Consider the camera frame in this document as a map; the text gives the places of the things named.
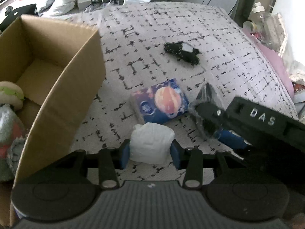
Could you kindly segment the clear plastic bottle white cap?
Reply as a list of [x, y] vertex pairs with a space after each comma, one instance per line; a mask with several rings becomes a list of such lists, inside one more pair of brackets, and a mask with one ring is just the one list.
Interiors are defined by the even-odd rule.
[[274, 50], [277, 43], [274, 16], [267, 12], [260, 2], [257, 2], [252, 7], [251, 21], [253, 25], [252, 32], [257, 40], [264, 46]]

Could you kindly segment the brown cardboard box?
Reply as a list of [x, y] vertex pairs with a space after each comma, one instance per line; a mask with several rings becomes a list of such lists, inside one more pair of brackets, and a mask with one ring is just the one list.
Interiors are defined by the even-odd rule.
[[1, 81], [18, 85], [15, 111], [26, 141], [14, 179], [1, 182], [1, 225], [14, 223], [13, 186], [69, 153], [71, 142], [106, 76], [94, 26], [23, 15], [1, 33]]

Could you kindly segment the pink pillow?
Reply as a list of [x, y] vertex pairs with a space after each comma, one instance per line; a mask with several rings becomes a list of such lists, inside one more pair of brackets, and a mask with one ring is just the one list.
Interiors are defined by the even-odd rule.
[[261, 44], [253, 35], [250, 34], [249, 31], [247, 31], [246, 29], [243, 29], [242, 31], [254, 42], [254, 44], [262, 52], [263, 56], [265, 56], [265, 58], [269, 61], [270, 65], [273, 67], [273, 69], [279, 76], [280, 80], [282, 81], [289, 96], [293, 98], [294, 97], [293, 84], [288, 76], [282, 58], [274, 50], [271, 50], [270, 48]]

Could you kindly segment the blue tissue pack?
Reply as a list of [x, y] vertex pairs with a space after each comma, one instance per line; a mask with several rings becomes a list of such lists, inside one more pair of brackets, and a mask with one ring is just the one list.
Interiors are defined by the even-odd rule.
[[189, 100], [176, 79], [133, 92], [131, 105], [140, 123], [165, 124], [188, 111]]

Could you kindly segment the paper cup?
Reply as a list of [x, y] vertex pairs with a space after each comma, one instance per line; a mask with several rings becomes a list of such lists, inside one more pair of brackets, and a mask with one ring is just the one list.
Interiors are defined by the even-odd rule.
[[252, 34], [258, 31], [256, 24], [252, 21], [245, 21], [242, 25], [242, 28]]

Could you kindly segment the black fuzzy item white tag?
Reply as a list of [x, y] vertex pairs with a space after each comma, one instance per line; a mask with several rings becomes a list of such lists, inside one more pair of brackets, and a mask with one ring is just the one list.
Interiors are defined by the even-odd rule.
[[164, 51], [172, 56], [176, 56], [178, 60], [183, 60], [191, 65], [198, 65], [200, 54], [199, 49], [194, 48], [184, 41], [167, 42], [163, 46]]

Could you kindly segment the white soft roll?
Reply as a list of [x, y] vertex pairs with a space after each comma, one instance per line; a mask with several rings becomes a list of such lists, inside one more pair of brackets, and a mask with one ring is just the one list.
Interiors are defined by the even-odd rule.
[[147, 164], [163, 164], [170, 152], [175, 132], [158, 123], [137, 124], [130, 138], [130, 159]]

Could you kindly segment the light blue plush toy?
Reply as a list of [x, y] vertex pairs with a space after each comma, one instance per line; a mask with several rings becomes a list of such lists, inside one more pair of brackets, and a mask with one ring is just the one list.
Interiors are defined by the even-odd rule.
[[14, 179], [25, 141], [23, 123], [10, 105], [1, 105], [1, 182]]

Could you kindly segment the white black patterned bedspread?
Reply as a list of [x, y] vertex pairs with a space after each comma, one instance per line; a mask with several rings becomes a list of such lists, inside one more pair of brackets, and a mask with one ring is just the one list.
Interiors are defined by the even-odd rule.
[[[228, 106], [241, 96], [298, 115], [279, 76], [254, 42], [221, 8], [159, 2], [110, 6], [63, 20], [97, 27], [107, 75], [80, 125], [71, 149], [96, 153], [118, 147], [139, 121], [130, 103], [137, 90], [176, 79], [189, 100], [204, 79]], [[199, 49], [191, 65], [164, 51], [167, 42], [184, 41]]]

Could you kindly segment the burger plush toy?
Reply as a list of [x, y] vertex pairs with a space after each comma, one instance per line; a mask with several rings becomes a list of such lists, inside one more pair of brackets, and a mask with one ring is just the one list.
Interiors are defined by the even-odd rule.
[[1, 81], [1, 104], [8, 104], [15, 111], [23, 108], [24, 93], [22, 89], [15, 83], [9, 81]]

